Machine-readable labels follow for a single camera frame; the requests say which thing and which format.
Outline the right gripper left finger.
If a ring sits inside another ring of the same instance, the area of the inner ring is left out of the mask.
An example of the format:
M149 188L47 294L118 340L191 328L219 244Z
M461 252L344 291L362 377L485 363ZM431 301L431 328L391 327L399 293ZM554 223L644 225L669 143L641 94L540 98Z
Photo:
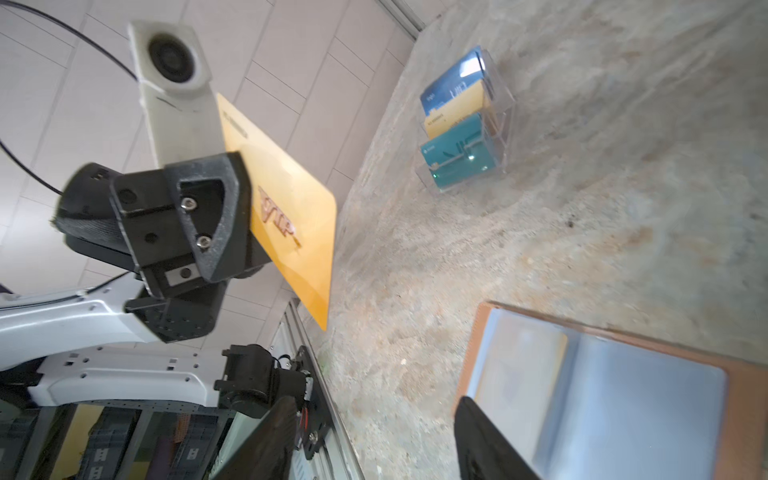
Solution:
M213 479L288 479L296 445L297 413L293 397L278 400Z

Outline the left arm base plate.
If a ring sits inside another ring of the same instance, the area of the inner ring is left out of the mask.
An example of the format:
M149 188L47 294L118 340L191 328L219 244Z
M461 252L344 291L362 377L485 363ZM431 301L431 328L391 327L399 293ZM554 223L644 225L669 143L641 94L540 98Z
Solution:
M307 377L307 393L301 413L301 445L306 460L325 446L325 440L333 427L331 402L324 387L318 364L306 345L299 347L293 369Z

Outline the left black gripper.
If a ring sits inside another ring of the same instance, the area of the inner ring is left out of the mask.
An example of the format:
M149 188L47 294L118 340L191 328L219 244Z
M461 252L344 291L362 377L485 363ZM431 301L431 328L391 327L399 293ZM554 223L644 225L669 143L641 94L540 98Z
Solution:
M161 171L124 175L97 163L69 180L53 223L75 252L143 282L123 310L172 343L211 333L226 290L218 282L248 278L271 259L250 230L253 189L239 153L171 164L163 173L181 226Z

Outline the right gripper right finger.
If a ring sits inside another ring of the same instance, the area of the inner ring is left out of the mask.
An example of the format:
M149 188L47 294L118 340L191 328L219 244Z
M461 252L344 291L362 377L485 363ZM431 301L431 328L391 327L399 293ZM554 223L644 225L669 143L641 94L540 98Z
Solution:
M463 396L455 411L454 438L460 478L539 480L477 403Z

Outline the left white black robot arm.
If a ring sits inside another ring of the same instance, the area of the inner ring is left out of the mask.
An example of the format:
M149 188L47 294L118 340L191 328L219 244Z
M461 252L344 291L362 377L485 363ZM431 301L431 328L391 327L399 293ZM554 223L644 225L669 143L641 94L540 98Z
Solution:
M1 296L1 416L96 401L171 401L259 418L312 377L257 344L188 350L210 334L228 283L268 256L250 230L251 183L236 153L121 174L90 163L53 219L73 250L121 274L38 298Z

